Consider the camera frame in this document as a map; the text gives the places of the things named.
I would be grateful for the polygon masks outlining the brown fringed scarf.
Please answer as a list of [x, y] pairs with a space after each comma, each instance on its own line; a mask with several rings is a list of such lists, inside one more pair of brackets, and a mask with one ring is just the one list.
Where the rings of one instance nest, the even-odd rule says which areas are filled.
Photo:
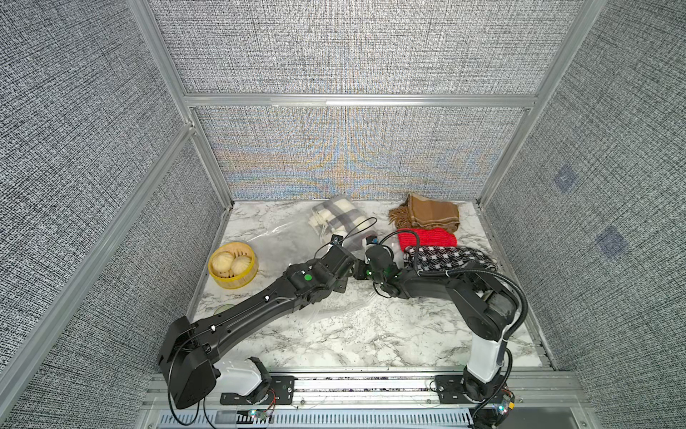
[[397, 229], [432, 230], [454, 233], [460, 225], [458, 205], [410, 193], [399, 207], [389, 211], [389, 221]]

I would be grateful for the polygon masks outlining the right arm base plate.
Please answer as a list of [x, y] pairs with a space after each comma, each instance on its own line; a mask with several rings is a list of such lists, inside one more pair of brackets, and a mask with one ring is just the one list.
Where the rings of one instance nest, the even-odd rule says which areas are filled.
[[507, 387], [504, 375], [496, 375], [488, 383], [471, 375], [468, 375], [466, 382], [462, 375], [436, 375], [432, 381], [432, 391], [439, 395], [441, 404], [479, 404], [485, 400], [495, 403], [516, 398]]

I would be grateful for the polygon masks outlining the black white knitted scarf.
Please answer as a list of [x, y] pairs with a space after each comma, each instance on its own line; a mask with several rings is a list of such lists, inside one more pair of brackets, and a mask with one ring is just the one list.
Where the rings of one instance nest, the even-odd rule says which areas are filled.
[[482, 268], [496, 271], [496, 262], [485, 252], [465, 246], [439, 247], [421, 246], [408, 247], [404, 252], [403, 261], [406, 266], [413, 266], [414, 261], [420, 271], [447, 271], [468, 267]]

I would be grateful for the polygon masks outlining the right white steamed bun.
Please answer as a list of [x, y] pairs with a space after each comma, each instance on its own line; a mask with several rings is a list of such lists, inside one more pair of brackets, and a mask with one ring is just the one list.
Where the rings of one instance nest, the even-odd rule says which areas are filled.
[[240, 276], [243, 275], [244, 272], [250, 270], [250, 266], [253, 263], [253, 260], [251, 257], [248, 256], [239, 256], [235, 257], [232, 262], [232, 267], [230, 268], [230, 271], [232, 272], [232, 276]]

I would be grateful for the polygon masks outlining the white steamed bun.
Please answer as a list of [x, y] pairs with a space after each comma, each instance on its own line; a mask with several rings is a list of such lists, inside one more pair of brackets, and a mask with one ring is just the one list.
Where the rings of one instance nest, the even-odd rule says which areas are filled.
[[211, 267], [213, 272], [223, 278], [232, 277], [232, 265], [235, 256], [230, 252], [220, 252], [213, 256]]
[[244, 272], [250, 270], [250, 266], [253, 263], [253, 260], [251, 257], [248, 256], [239, 256], [235, 257], [232, 262], [232, 267], [230, 268], [230, 271], [232, 272], [232, 276], [240, 276], [243, 275]]

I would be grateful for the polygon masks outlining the left white steamed bun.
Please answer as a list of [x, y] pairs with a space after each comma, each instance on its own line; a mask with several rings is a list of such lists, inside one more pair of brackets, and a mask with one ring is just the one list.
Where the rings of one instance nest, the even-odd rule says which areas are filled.
[[235, 256], [230, 252], [220, 252], [213, 256], [211, 267], [213, 272], [223, 278], [232, 277], [232, 265]]

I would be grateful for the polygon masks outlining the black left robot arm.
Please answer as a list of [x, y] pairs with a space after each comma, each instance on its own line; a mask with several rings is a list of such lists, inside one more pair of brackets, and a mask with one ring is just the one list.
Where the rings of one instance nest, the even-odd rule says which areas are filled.
[[344, 248], [330, 248], [321, 258], [289, 266], [271, 285], [223, 313], [196, 322], [182, 316], [164, 336], [157, 359], [167, 384], [168, 400], [177, 409], [198, 405], [216, 387], [229, 382], [229, 392], [250, 402], [261, 401], [272, 378], [256, 357], [245, 369], [215, 365], [248, 336], [272, 321], [343, 293], [359, 259]]

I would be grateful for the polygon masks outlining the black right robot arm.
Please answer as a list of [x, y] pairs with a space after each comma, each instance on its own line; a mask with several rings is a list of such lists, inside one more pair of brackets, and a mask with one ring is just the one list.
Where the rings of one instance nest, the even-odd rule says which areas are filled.
[[508, 374], [501, 371], [507, 343], [529, 313], [528, 300], [516, 282], [476, 266], [416, 272], [396, 266], [374, 269], [362, 263], [353, 277], [371, 281], [388, 298], [451, 301], [473, 336], [462, 377], [464, 396], [473, 403], [484, 403], [506, 386]]

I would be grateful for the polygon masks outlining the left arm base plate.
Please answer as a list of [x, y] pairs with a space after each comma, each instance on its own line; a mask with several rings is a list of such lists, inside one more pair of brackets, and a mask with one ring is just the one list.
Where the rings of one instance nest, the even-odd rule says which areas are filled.
[[295, 392], [296, 377], [292, 375], [272, 376], [268, 382], [262, 382], [253, 393], [240, 396], [237, 393], [222, 393], [220, 404], [223, 406], [257, 406], [291, 405]]

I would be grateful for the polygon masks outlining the aluminium front rail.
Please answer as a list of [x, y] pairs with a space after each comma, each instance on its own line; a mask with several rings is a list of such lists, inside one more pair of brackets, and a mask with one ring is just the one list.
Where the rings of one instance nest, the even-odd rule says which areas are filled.
[[[448, 407], [473, 404], [441, 404], [432, 391], [436, 375], [462, 375], [454, 368], [352, 368], [309, 371], [304, 368], [276, 371], [272, 376], [296, 377], [294, 408], [353, 407]], [[517, 408], [589, 408], [591, 400], [577, 376], [546, 368], [514, 368], [507, 387], [516, 395]]]

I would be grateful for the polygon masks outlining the yellow-rimmed bamboo steamer basket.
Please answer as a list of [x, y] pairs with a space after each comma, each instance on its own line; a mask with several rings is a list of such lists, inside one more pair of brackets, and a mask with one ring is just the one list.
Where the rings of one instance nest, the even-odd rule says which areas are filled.
[[208, 261], [208, 273], [225, 290], [247, 286], [257, 276], [257, 254], [244, 242], [230, 242], [218, 248]]

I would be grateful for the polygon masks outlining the green glass bowl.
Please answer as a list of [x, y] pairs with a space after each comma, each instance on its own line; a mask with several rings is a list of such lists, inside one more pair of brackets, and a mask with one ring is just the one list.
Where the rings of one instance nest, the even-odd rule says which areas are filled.
[[214, 315], [215, 315], [215, 316], [218, 316], [219, 314], [224, 313], [224, 312], [226, 312], [227, 310], [232, 309], [233, 307], [234, 307], [233, 304], [225, 304], [225, 305], [222, 305], [221, 307], [218, 307], [218, 308], [214, 311]]

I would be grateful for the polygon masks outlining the red knitted scarf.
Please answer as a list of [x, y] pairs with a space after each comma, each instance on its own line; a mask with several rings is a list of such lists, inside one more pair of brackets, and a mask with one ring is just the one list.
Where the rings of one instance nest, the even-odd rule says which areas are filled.
[[410, 247], [456, 247], [457, 238], [455, 234], [441, 228], [430, 230], [425, 229], [403, 229], [399, 230], [398, 243], [402, 250]]

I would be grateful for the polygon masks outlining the clear plastic vacuum bag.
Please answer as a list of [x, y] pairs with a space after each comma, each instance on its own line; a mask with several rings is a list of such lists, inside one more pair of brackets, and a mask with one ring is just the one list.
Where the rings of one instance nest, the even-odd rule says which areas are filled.
[[[252, 227], [246, 234], [248, 244], [253, 247], [259, 259], [260, 271], [254, 280], [255, 286], [262, 289], [282, 275], [290, 265], [304, 263], [314, 257], [323, 257], [328, 242], [335, 233], [328, 226], [312, 226], [316, 202], [288, 201], [278, 203], [267, 214], [277, 216], [264, 223], [261, 232]], [[339, 232], [344, 237], [343, 246], [353, 255], [364, 257], [364, 239], [369, 236], [382, 238], [393, 230], [389, 225], [388, 211], [391, 201], [355, 201], [361, 215], [353, 221], [355, 232]], [[370, 306], [379, 298], [374, 294], [369, 282], [359, 282], [349, 278], [346, 291], [334, 292], [320, 303], [296, 312], [290, 318], [306, 323], [319, 322], [331, 317], [346, 316]]]

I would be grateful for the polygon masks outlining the cream grey plaid scarf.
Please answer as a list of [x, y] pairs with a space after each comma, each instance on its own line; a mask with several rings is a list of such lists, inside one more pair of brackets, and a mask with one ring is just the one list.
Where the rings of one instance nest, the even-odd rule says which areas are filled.
[[322, 239], [328, 239], [332, 235], [346, 237], [357, 232], [359, 225], [366, 225], [367, 218], [348, 198], [337, 196], [314, 206], [308, 224]]

